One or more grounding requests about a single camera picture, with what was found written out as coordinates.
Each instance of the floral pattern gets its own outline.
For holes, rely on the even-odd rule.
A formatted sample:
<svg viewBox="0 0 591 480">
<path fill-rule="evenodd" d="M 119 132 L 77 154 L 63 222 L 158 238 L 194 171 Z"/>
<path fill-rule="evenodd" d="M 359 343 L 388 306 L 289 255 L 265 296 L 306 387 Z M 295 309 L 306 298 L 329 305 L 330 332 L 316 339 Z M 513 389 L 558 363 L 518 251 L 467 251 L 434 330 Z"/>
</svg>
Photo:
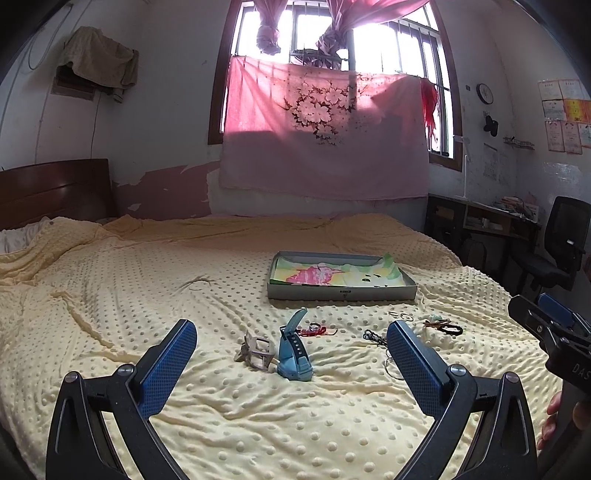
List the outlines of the floral pattern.
<svg viewBox="0 0 591 480">
<path fill-rule="evenodd" d="M 295 127 L 313 133 L 320 143 L 336 145 L 343 131 L 348 114 L 353 110 L 349 105 L 349 89 L 309 85 L 303 82 L 297 87 L 297 98 L 284 98 L 283 108 L 292 114 Z"/>
</svg>

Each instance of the blue gripper pad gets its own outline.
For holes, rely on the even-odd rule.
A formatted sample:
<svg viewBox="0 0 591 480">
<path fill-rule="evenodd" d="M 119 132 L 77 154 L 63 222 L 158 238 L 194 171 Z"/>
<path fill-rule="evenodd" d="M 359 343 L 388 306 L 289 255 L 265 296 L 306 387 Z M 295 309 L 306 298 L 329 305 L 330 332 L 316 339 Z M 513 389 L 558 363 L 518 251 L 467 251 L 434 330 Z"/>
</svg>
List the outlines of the blue gripper pad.
<svg viewBox="0 0 591 480">
<path fill-rule="evenodd" d="M 402 320 L 390 324 L 386 340 L 418 406 L 425 415 L 440 419 L 448 402 L 447 364 L 435 350 L 424 346 Z"/>
<path fill-rule="evenodd" d="M 538 307 L 540 307 L 542 312 L 552 318 L 555 322 L 561 324 L 564 328 L 573 327 L 573 312 L 547 293 L 543 293 L 539 296 Z"/>
<path fill-rule="evenodd" d="M 164 408 L 196 346 L 195 325 L 188 320 L 179 320 L 175 328 L 156 347 L 161 351 L 141 382 L 141 401 L 138 403 L 138 409 L 143 418 L 156 415 Z"/>
</svg>

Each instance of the tied curtain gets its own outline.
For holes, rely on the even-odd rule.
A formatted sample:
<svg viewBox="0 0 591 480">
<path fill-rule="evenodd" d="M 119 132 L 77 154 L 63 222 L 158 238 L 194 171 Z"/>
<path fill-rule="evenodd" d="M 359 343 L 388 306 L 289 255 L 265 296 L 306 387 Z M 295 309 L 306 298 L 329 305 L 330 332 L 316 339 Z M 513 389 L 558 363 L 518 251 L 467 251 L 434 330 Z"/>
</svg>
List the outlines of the tied curtain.
<svg viewBox="0 0 591 480">
<path fill-rule="evenodd" d="M 277 44 L 279 30 L 277 25 L 287 0 L 254 0 L 255 8 L 261 16 L 261 26 L 256 35 L 256 46 L 267 55 L 275 55 L 281 52 Z"/>
<path fill-rule="evenodd" d="M 346 47 L 346 33 L 369 23 L 384 23 L 404 17 L 421 8 L 429 0 L 326 0 L 332 25 L 318 40 L 317 57 L 303 56 L 302 62 L 318 67 L 340 70 L 337 51 Z M 281 52 L 277 25 L 287 0 L 254 0 L 261 15 L 256 46 L 267 55 Z"/>
<path fill-rule="evenodd" d="M 384 23 L 404 17 L 421 8 L 428 0 L 326 0 L 332 25 L 316 44 L 319 58 L 314 65 L 329 69 L 340 69 L 336 54 L 346 48 L 346 33 L 356 27 L 370 23 Z"/>
</svg>

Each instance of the towel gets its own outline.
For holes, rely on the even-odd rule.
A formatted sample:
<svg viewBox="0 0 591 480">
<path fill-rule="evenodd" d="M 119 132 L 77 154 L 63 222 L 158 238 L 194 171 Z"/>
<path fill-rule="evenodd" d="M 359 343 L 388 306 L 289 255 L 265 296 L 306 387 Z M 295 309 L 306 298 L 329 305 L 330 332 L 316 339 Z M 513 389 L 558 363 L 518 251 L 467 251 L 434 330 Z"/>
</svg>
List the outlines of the towel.
<svg viewBox="0 0 591 480">
<path fill-rule="evenodd" d="M 80 27 L 66 44 L 59 65 L 91 82 L 124 90 L 137 82 L 138 60 L 137 50 L 105 37 L 98 28 Z"/>
</svg>

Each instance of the window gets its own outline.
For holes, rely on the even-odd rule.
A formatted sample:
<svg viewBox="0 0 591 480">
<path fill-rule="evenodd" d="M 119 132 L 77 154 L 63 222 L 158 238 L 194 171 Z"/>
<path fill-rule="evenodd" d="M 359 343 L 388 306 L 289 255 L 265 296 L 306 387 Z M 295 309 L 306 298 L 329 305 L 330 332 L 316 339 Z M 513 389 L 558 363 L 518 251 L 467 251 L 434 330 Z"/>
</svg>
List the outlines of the window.
<svg viewBox="0 0 591 480">
<path fill-rule="evenodd" d="M 218 97 L 212 99 L 210 143 L 221 143 L 222 140 L 225 82 L 230 55 L 299 63 L 298 57 L 313 56 L 318 38 L 331 21 L 328 7 L 323 2 L 289 2 L 278 26 L 281 32 L 281 53 L 269 56 L 262 54 L 256 47 L 260 20 L 252 2 L 233 2 L 218 57 L 214 84 L 214 95 Z M 462 135 L 457 77 L 447 34 L 434 2 L 400 20 L 355 28 L 348 35 L 347 48 L 339 50 L 337 55 L 341 58 L 342 70 L 406 73 L 427 77 L 433 82 L 440 100 L 435 112 L 436 137 L 429 146 L 430 160 L 455 170 L 462 169 L 462 145 L 453 141 L 454 135 Z M 222 77 L 221 85 L 217 85 L 218 74 Z"/>
</svg>

